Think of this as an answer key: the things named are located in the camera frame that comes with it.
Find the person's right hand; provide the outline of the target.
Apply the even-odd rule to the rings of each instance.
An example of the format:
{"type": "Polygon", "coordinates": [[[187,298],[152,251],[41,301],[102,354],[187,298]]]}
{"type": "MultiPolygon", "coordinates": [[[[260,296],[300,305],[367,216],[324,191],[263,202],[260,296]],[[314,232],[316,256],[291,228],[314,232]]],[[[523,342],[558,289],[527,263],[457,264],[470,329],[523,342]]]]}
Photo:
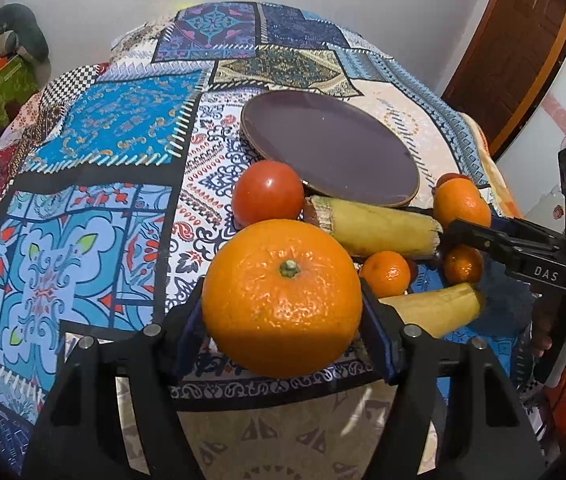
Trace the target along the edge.
{"type": "Polygon", "coordinates": [[[531,351],[537,357],[552,347],[550,336],[560,300],[549,294],[541,295],[532,309],[531,351]]]}

